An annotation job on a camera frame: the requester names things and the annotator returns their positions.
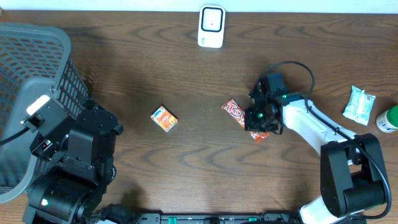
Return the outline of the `teal snack pack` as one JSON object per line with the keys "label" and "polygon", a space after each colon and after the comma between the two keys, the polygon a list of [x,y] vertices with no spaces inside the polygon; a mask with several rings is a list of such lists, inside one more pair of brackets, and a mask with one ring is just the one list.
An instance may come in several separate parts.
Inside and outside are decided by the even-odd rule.
{"label": "teal snack pack", "polygon": [[367,126],[375,99],[375,96],[352,86],[349,102],[346,105],[343,116]]}

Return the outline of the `orange candy bar wrapper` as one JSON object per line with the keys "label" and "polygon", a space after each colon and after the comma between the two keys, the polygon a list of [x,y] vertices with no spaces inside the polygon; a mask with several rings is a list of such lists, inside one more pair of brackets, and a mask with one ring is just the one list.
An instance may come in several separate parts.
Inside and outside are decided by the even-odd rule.
{"label": "orange candy bar wrapper", "polygon": [[[221,108],[225,110],[230,116],[232,116],[235,119],[235,121],[239,123],[240,126],[245,128],[245,123],[244,123],[245,112],[234,99],[231,98],[228,101],[224,102],[221,105]],[[270,136],[269,133],[265,132],[249,131],[249,133],[256,142],[260,142],[265,138],[267,138],[268,136]]]}

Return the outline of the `orange tissue box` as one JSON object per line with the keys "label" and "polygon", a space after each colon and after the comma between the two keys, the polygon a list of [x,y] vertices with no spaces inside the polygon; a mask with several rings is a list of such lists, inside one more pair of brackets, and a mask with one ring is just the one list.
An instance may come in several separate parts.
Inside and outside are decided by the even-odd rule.
{"label": "orange tissue box", "polygon": [[150,118],[166,133],[178,123],[178,119],[164,106],[157,108]]}

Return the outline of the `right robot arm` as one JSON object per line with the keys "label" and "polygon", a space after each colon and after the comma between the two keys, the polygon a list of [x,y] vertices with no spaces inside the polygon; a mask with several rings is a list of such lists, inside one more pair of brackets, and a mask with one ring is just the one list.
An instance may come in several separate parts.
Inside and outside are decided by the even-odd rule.
{"label": "right robot arm", "polygon": [[308,96],[292,93],[282,75],[259,78],[245,110],[247,131],[282,134],[284,128],[299,134],[320,155],[320,196],[298,211],[301,223],[366,223],[363,211],[385,205],[373,219],[385,217],[392,195],[375,135],[358,135],[318,110]]}

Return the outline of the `green lid jar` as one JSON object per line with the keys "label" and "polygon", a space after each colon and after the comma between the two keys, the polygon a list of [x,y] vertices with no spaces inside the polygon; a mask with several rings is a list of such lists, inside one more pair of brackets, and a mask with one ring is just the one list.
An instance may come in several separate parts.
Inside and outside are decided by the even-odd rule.
{"label": "green lid jar", "polygon": [[397,131],[397,110],[398,107],[394,106],[376,118],[376,125],[382,132],[393,133]]}

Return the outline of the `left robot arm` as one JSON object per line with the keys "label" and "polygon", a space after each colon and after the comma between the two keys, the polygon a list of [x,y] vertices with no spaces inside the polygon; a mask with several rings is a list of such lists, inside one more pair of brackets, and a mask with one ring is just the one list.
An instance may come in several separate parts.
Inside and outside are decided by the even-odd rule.
{"label": "left robot arm", "polygon": [[37,132],[31,154],[47,163],[28,189],[24,223],[85,223],[116,176],[118,118],[93,100],[76,118],[54,100],[25,125]]}

